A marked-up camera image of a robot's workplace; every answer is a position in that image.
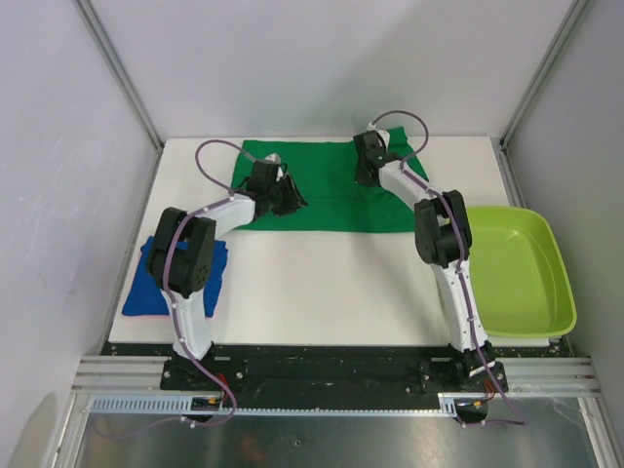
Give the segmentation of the corner aluminium post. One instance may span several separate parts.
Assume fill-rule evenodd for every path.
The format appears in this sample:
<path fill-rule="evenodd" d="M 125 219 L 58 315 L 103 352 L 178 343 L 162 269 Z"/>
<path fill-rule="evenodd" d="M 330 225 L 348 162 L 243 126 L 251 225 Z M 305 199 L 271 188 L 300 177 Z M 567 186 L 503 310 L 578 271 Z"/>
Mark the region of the corner aluminium post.
<path fill-rule="evenodd" d="M 92 40 L 96 45 L 104 63 L 109 69 L 113 80 L 117 84 L 131 111 L 135 115 L 136 120 L 145 136 L 157 151 L 161 150 L 164 147 L 164 141 L 159 136 L 143 100 L 140 97 L 125 64 L 123 63 L 117 48 L 113 44 L 103 21 L 99 17 L 93 2 L 88 0 L 73 0 L 72 4 L 74 5 L 80 19 L 85 24 L 85 27 L 92 37 Z"/>
<path fill-rule="evenodd" d="M 594 4 L 595 2 L 591 0 L 574 0 L 570 3 L 564 18 L 558 26 L 546 52 L 538 63 L 518 105 L 498 140 L 503 151 L 507 151 L 510 147 L 516 133 L 536 104 L 537 99 L 540 97 L 551 74 L 555 71 L 558 63 L 563 59 L 566 49 L 571 44 L 577 29 L 591 11 Z"/>

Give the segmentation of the left corner aluminium post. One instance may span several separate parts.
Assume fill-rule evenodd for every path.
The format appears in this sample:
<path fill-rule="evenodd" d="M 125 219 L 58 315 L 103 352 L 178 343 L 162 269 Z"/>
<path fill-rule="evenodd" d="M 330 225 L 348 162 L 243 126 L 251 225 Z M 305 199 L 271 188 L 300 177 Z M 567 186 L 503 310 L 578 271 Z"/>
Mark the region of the left corner aluminium post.
<path fill-rule="evenodd" d="M 104 63 L 109 69 L 113 80 L 117 84 L 131 111 L 135 115 L 136 120 L 145 136 L 157 151 L 161 150 L 164 147 L 164 141 L 159 136 L 143 100 L 140 97 L 125 64 L 123 63 L 117 48 L 113 44 L 103 21 L 99 17 L 93 2 L 88 0 L 73 0 L 72 4 L 74 5 L 80 19 L 85 24 L 85 27 L 92 37 L 92 40 L 96 45 Z"/>

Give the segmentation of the green t shirt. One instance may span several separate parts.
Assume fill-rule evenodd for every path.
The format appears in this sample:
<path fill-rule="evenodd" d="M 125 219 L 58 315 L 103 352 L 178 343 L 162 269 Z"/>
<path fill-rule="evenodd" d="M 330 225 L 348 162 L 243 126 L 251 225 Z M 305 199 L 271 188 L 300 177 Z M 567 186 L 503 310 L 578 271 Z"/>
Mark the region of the green t shirt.
<path fill-rule="evenodd" d="M 269 213 L 243 228 L 248 231 L 330 231 L 407 233 L 413 213 L 380 187 L 355 181 L 357 152 L 353 141 L 308 142 L 247 139 L 254 157 L 279 155 L 308 205 L 294 214 Z"/>

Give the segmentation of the right corner aluminium post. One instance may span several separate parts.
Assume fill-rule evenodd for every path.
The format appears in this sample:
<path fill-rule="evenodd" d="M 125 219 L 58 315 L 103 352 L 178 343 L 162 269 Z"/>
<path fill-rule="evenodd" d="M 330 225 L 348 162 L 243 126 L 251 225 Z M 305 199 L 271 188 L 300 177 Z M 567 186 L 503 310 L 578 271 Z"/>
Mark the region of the right corner aluminium post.
<path fill-rule="evenodd" d="M 507 151 L 510 147 L 516 133 L 536 104 L 537 99 L 540 97 L 551 74 L 555 71 L 558 63 L 563 59 L 566 49 L 571 44 L 577 29 L 591 11 L 594 4 L 595 2 L 591 0 L 574 0 L 570 3 L 564 18 L 558 26 L 546 52 L 538 63 L 518 105 L 498 140 L 503 151 Z"/>

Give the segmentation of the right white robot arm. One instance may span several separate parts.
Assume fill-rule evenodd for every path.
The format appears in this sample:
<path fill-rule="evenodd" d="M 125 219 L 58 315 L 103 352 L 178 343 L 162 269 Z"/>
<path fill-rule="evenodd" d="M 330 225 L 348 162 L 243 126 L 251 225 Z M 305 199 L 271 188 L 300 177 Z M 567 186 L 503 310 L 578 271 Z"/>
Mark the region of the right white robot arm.
<path fill-rule="evenodd" d="M 471 284 L 472 233 L 461 193 L 441 191 L 413 171 L 407 157 L 389 151 L 386 132 L 371 129 L 353 141 L 355 181 L 386 190 L 413 212 L 416 250 L 435 275 L 448 319 L 449 345 L 455 350 L 449 367 L 451 383 L 461 391 L 472 391 L 484 382 L 485 387 L 504 393 L 504 371 L 495 368 Z"/>

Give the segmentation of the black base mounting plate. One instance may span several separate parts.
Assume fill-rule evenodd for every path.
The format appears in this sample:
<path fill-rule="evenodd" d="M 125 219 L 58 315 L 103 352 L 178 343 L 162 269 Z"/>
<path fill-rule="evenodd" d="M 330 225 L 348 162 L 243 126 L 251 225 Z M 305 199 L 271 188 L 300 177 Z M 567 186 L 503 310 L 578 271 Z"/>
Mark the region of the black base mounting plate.
<path fill-rule="evenodd" d="M 215 344 L 198 365 L 182 357 L 166 362 L 161 387 L 167 390 L 252 391 L 270 381 L 364 384 L 431 384 L 468 390 L 504 378 L 494 349 L 459 352 L 452 346 L 320 346 Z"/>

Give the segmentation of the aluminium frame rail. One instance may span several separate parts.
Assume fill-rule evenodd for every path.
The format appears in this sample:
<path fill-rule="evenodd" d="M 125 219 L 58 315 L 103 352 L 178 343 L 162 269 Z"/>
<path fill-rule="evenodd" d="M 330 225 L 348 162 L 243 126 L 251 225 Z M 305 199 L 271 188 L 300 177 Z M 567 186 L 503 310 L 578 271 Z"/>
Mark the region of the aluminium frame rail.
<path fill-rule="evenodd" d="M 80 361 L 72 390 L 78 393 L 160 391 L 167 357 L 87 356 Z M 502 358 L 512 398 L 590 398 L 602 395 L 589 358 Z"/>

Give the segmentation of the folded blue t shirt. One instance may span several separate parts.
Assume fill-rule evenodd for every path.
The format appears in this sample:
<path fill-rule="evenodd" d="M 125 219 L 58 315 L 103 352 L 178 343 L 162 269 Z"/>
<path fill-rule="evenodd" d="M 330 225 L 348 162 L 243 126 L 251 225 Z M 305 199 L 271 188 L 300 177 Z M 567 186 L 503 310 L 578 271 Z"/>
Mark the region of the folded blue t shirt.
<path fill-rule="evenodd" d="M 154 237 L 149 236 L 140 248 L 140 258 L 132 281 L 130 292 L 122 308 L 122 314 L 128 317 L 168 316 L 167 301 L 147 271 L 147 255 L 153 245 Z M 204 313 L 212 318 L 222 288 L 222 276 L 228 260 L 228 249 L 224 241 L 214 242 L 214 255 L 209 280 L 204 287 Z"/>

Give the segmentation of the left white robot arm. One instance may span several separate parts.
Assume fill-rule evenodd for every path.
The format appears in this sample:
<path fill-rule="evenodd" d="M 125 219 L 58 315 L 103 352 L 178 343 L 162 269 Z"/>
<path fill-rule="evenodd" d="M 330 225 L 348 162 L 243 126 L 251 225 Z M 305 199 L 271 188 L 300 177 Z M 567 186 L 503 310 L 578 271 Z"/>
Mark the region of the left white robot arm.
<path fill-rule="evenodd" d="M 225 199 L 193 213 L 165 209 L 159 219 L 146 268 L 173 316 L 175 351 L 187 358 L 181 377 L 192 388 L 209 387 L 215 365 L 204 359 L 213 345 L 205 316 L 218 237 L 267 214 L 291 215 L 307 206 L 287 164 L 273 153 L 253 162 L 251 175 Z"/>

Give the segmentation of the lime green plastic bin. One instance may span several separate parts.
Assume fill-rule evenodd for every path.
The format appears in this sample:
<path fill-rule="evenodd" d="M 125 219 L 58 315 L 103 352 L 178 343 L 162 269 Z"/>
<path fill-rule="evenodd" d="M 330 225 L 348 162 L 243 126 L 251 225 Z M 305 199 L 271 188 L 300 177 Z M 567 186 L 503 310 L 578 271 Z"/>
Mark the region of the lime green plastic bin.
<path fill-rule="evenodd" d="M 551 338 L 571 332 L 577 311 L 566 266 L 547 220 L 535 211 L 468 209 L 470 275 L 490 335 Z"/>

